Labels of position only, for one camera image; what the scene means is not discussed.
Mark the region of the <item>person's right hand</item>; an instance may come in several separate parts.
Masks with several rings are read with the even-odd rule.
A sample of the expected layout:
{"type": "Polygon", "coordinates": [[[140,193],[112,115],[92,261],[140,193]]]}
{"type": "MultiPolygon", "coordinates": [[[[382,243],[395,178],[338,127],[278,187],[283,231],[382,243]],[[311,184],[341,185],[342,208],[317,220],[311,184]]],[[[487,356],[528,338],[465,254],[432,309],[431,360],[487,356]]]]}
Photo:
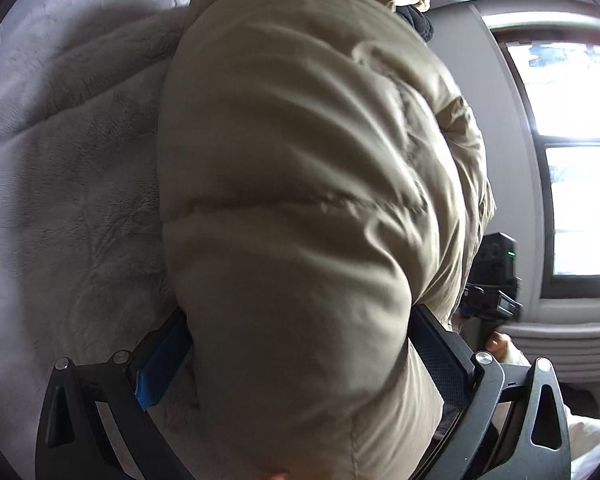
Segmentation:
{"type": "Polygon", "coordinates": [[[486,340],[486,351],[490,352],[498,362],[507,363],[510,338],[506,334],[494,332],[486,340]]]}

